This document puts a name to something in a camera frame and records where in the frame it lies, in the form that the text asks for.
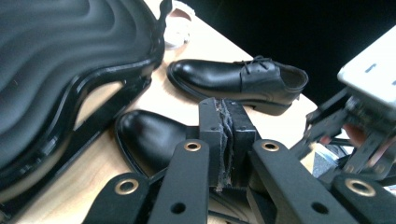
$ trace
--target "black shoe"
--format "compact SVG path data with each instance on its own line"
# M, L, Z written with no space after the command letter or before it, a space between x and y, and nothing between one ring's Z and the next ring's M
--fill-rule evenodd
M198 100L228 98L270 115L280 115L308 82L305 71L262 56L250 62L180 60L170 63L171 83Z
M139 174L153 176L166 168L175 146L198 138L199 127L186 126L161 115L135 110L118 118L116 139L128 164ZM244 189L210 189L209 215L232 223L257 223Z

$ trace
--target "black leather shoe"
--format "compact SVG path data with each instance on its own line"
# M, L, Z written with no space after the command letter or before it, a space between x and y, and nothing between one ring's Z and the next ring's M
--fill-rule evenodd
M198 100L228 98L270 115L285 112L308 82L305 71L262 56L238 63L180 60L169 64L167 76Z
M198 138L199 127L186 126L161 115L135 110L116 121L116 139L133 170L148 177L166 168L175 146L188 138ZM209 215L231 223L257 223L244 189L210 189Z

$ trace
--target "white device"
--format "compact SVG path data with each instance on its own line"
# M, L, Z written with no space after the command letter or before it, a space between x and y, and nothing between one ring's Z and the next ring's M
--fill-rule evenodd
M396 120L396 26L348 62L338 79L370 107Z

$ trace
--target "black padded cushion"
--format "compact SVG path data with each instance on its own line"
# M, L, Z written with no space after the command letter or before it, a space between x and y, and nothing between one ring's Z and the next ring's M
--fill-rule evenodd
M147 58L154 22L139 0L1 1L0 170L53 126L70 83Z

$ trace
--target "wooden table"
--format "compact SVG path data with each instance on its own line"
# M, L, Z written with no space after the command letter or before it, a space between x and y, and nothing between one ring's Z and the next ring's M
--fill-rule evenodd
M147 0L157 17L160 2L160 0ZM170 62L187 58L233 62L248 61L252 57L200 19L194 18L191 27L191 42L180 49L165 52L161 67L152 75L153 80L148 91L128 110L145 109L186 125L198 125L197 102L180 94L167 80L165 74ZM111 84L94 91L84 103L78 122L84 120L94 108L119 87L119 84ZM301 139L305 115L315 108L315 104L303 95L283 115L277 117L245 106L260 135L263 138L279 141L286 147L293 146ZM312 161L312 154L303 161L308 170L312 170ZM130 170L118 150L114 134L107 131L93 142L81 157L26 211L18 223L80 223L107 181L115 175L126 172ZM209 217L208 223L222 222Z

